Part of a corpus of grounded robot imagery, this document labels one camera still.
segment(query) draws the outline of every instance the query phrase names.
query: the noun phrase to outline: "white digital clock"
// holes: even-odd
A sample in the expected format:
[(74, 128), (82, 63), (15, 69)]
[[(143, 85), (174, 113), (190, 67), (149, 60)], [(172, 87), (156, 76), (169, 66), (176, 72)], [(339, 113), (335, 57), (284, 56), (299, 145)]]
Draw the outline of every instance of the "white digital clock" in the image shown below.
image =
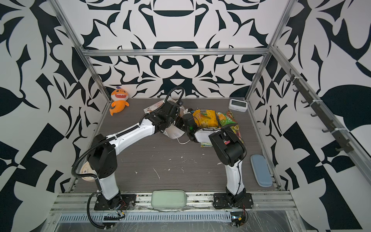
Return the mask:
[(246, 112), (247, 110), (247, 102), (246, 101), (241, 101), (237, 99), (231, 99), (229, 101), (229, 109), (230, 110), (237, 110), (240, 112)]

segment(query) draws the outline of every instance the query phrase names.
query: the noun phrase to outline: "yellow snack bag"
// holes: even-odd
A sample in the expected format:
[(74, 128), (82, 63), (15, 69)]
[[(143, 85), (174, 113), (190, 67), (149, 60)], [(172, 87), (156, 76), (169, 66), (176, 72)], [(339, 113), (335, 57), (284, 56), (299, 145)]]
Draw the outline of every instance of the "yellow snack bag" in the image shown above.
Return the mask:
[(218, 127), (218, 121), (214, 110), (196, 110), (193, 113), (194, 121), (200, 128)]

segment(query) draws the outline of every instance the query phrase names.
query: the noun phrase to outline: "white debris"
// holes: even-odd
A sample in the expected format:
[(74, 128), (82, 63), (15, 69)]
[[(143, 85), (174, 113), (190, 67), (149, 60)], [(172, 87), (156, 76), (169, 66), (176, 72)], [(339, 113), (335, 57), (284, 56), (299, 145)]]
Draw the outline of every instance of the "white debris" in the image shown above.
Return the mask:
[[(153, 170), (155, 170), (155, 169), (153, 169)], [(156, 171), (156, 170), (155, 170)], [(158, 179), (160, 179), (160, 176), (158, 175), (158, 173), (156, 172), (156, 174), (157, 174), (157, 176), (158, 176)]]

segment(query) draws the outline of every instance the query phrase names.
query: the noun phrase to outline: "orange shark plush toy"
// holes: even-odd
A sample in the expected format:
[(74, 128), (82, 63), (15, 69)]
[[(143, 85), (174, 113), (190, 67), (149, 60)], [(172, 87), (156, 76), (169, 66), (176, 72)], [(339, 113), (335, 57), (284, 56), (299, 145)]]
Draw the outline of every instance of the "orange shark plush toy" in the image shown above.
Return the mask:
[(114, 100), (111, 106), (115, 107), (113, 109), (109, 109), (109, 112), (112, 116), (114, 115), (114, 113), (121, 112), (125, 108), (125, 106), (129, 106), (129, 103), (126, 101), (129, 98), (128, 92), (126, 92), (119, 86), (117, 86), (116, 88), (117, 89), (111, 93), (111, 98), (112, 100)]

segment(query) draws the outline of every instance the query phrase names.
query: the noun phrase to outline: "black and white patterned wall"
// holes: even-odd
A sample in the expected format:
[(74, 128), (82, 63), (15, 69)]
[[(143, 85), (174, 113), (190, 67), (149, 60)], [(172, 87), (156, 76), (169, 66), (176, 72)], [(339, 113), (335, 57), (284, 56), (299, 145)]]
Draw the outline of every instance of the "black and white patterned wall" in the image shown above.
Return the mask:
[(244, 97), (262, 57), (105, 56), (91, 61), (109, 93), (122, 86), (130, 97), (164, 97), (182, 86), (185, 97)]
[(30, 231), (71, 180), (106, 104), (45, 0), (0, 4), (0, 230)]
[[(367, 0), (299, 0), (278, 43), (330, 110), (371, 151)], [(272, 58), (250, 101), (268, 155), (307, 229), (369, 231), (371, 186)]]
[(63, 0), (90, 49), (267, 47), (287, 0)]

